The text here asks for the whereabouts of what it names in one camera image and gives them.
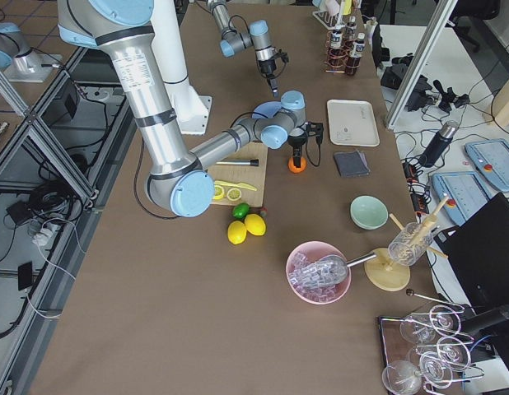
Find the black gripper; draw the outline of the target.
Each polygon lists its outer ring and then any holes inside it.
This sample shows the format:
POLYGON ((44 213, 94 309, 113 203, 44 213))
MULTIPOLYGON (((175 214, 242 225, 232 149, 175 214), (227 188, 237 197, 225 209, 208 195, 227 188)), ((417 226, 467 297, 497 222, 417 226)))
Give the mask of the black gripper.
POLYGON ((278 81, 275 76, 275 72, 277 70, 276 60, 273 58, 258 60, 257 65, 261 76, 264 79, 269 80, 269 86, 273 97, 278 97, 278 81))
POLYGON ((289 136, 287 143, 292 147, 292 167, 303 169, 302 147, 306 144, 306 135, 289 136))

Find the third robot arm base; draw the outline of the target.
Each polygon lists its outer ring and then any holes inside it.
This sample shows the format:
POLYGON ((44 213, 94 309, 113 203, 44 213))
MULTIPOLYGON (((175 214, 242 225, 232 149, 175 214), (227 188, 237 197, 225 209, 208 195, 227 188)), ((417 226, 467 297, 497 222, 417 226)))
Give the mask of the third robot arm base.
POLYGON ((51 61, 47 59, 29 46, 17 25, 0 23, 0 70, 9 81, 44 82, 51 72, 51 61))

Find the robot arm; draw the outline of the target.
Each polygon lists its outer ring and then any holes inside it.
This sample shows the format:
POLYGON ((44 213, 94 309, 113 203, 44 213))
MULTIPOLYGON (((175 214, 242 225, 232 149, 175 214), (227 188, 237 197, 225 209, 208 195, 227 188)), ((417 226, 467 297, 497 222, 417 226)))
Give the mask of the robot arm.
POLYGON ((277 60, 286 66, 288 56, 273 45, 267 22, 258 20, 247 25, 242 16, 229 15, 226 1, 206 1, 206 5, 220 31, 223 56, 230 58, 252 48, 260 76, 268 83, 273 97, 278 97, 277 60))
POLYGON ((243 118, 188 149, 176 114, 185 102, 166 80, 169 70, 185 66, 172 1, 60 1, 58 28, 65 42, 110 57, 152 158, 146 195, 177 216, 198 216, 210 206, 209 166, 252 141, 278 149, 306 121, 302 93, 288 91, 273 117, 243 118))

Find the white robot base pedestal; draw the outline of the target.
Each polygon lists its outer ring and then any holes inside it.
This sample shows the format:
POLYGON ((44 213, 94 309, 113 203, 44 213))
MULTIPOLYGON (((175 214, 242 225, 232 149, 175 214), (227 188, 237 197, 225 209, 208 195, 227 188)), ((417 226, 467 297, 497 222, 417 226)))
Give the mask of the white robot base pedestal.
POLYGON ((155 1, 151 22, 155 32, 152 51, 180 130, 201 136, 207 129, 212 98, 199 95, 189 82, 174 2, 155 1))

